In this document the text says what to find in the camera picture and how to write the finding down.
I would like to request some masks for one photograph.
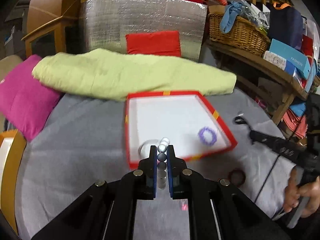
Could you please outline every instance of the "blue cloth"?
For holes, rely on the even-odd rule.
[[[236,17],[241,12],[242,6],[243,5],[241,3],[233,1],[231,2],[231,4],[226,6],[224,16],[220,22],[220,31],[222,33],[228,33],[231,30]]]
[[[301,117],[306,110],[306,103],[299,98],[295,98],[289,108],[297,117]]]

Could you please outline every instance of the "purple beaded bracelet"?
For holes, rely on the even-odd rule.
[[[211,134],[211,138],[212,138],[211,141],[207,141],[205,139],[204,132],[209,132]],[[214,145],[217,141],[217,133],[213,129],[211,129],[210,127],[207,127],[207,126],[200,129],[200,131],[198,132],[198,136],[199,136],[200,141],[203,144],[208,145],[208,146]]]

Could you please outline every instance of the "gray bedspread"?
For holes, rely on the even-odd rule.
[[[233,132],[238,145],[228,153],[187,163],[205,178],[225,178],[241,168],[241,190],[254,200],[276,158],[261,144],[252,145],[245,125],[233,124],[243,112],[254,129],[282,137],[281,132],[248,96],[208,97]],[[124,103],[66,94],[50,115],[44,130],[28,143],[19,168],[15,214],[19,234],[30,239],[95,180],[111,182],[129,172],[124,147]],[[293,164],[279,158],[257,205],[269,216],[282,206],[283,190]],[[171,200],[168,188],[156,200],[138,201],[134,239],[189,239],[188,212]]]

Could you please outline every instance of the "human hand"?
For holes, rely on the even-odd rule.
[[[298,188],[296,186],[297,170],[293,168],[290,173],[288,185],[284,190],[283,208],[285,212],[290,212],[299,204],[299,197],[310,197],[308,204],[302,212],[301,217],[305,218],[317,211],[320,205],[320,177],[315,182],[310,182]]]

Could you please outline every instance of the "silver insulation panel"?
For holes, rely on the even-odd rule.
[[[96,48],[125,54],[125,35],[178,30],[182,57],[198,61],[207,6],[185,0],[88,0],[79,26],[85,51]]]

